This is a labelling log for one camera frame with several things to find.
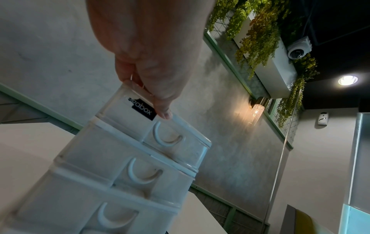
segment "camera lens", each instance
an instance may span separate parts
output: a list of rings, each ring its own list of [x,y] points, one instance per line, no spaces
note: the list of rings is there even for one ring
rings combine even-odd
[[[303,56],[303,54],[304,54],[304,51],[302,49],[296,49],[290,52],[290,57],[294,59],[299,59]]]

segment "logo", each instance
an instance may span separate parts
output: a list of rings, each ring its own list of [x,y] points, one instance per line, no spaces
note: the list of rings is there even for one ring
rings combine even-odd
[[[132,108],[134,110],[147,117],[148,119],[153,120],[157,115],[154,108],[146,104],[143,100],[132,98],[128,98],[128,100],[133,103]]]

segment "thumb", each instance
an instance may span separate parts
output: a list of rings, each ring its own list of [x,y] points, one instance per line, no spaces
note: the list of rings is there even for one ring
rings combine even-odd
[[[172,118],[172,112],[170,111],[171,102],[172,99],[158,99],[154,96],[153,106],[155,112],[165,120]]]

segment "fingernail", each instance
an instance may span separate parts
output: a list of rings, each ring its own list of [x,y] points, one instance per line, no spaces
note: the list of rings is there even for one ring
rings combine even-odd
[[[170,120],[172,118],[172,113],[170,111],[167,111],[166,113],[164,113],[164,117],[165,119]]]

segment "curved handle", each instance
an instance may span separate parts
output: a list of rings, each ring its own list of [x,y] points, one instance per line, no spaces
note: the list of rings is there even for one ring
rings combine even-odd
[[[154,136],[155,141],[158,144],[160,144],[161,146],[171,147],[171,146],[174,146],[175,144],[179,143],[183,139],[182,135],[180,135],[176,139],[174,139],[173,141],[164,141],[164,140],[162,140],[159,137],[159,134],[158,134],[158,128],[159,128],[160,124],[161,124],[161,122],[159,122],[159,121],[154,124],[153,136]]]
[[[104,226],[106,228],[112,229],[112,228],[123,227],[123,226],[127,225],[128,223],[130,223],[138,215],[138,213],[136,212],[129,219],[122,219],[122,220],[117,220],[117,221],[110,221],[104,215],[104,210],[105,210],[105,207],[107,206],[107,204],[108,204],[107,202],[104,202],[103,204],[101,204],[101,206],[99,208],[99,212],[98,212],[98,221],[99,221],[99,223],[102,226]]]
[[[128,164],[128,169],[127,169],[128,177],[130,177],[130,179],[135,183],[148,184],[148,183],[153,182],[156,178],[158,178],[162,174],[162,171],[158,170],[154,175],[148,178],[140,179],[137,176],[135,176],[134,171],[133,171],[135,161],[136,161],[136,158],[131,159]]]

